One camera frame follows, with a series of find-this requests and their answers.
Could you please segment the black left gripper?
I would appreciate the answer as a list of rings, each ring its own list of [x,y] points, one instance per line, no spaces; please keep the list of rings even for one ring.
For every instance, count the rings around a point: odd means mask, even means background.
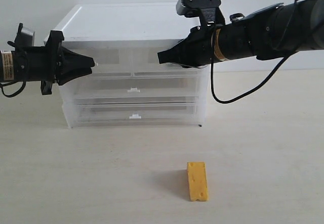
[[[59,51],[63,40],[62,31],[52,30],[44,46],[19,47],[14,43],[14,81],[39,81],[41,94],[51,95],[52,86],[56,82]],[[94,66],[95,61],[92,57],[63,48],[61,75],[57,84],[64,85],[79,77],[90,75]]]

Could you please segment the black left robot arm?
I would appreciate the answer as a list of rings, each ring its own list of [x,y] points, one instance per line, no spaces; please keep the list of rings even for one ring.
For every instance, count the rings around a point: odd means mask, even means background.
[[[62,45],[62,31],[52,30],[44,46],[30,46],[31,39],[18,31],[8,44],[14,49],[1,51],[1,92],[7,98],[20,94],[28,82],[39,81],[42,95],[51,95],[54,84],[62,86],[92,73],[92,57],[75,53]]]

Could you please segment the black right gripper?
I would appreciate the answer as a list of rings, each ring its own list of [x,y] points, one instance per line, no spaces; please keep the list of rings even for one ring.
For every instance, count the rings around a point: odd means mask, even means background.
[[[160,64],[178,64],[185,69],[203,69],[212,61],[214,63],[220,62],[214,55],[214,30],[214,25],[207,28],[202,26],[192,27],[186,39],[182,39],[171,48],[157,53],[158,62]]]

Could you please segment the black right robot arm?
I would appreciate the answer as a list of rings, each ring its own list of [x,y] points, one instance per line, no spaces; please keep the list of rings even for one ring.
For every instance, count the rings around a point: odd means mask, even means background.
[[[230,23],[225,22],[220,6],[221,0],[178,0],[177,14],[198,18],[200,24],[173,47],[159,52],[159,63],[201,68],[249,57],[266,61],[323,49],[323,0],[294,0],[249,15],[235,13]]]

